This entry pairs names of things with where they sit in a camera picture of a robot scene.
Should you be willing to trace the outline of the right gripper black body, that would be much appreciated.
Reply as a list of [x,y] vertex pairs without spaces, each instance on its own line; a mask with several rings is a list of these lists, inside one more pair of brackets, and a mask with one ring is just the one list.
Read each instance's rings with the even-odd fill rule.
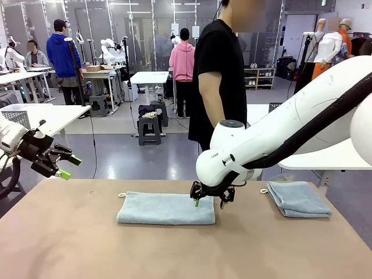
[[225,192],[229,191],[230,188],[234,188],[233,181],[238,177],[238,175],[238,173],[228,173],[216,186],[208,186],[202,183],[203,192],[207,196],[221,197]]

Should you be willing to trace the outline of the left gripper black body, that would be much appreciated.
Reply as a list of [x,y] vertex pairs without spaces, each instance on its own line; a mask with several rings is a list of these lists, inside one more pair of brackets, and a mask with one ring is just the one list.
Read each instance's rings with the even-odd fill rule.
[[41,170],[40,160],[51,159],[49,155],[53,138],[44,134],[37,138],[35,136],[38,132],[39,130],[29,130],[22,136],[20,143],[20,156],[32,163],[33,170]]

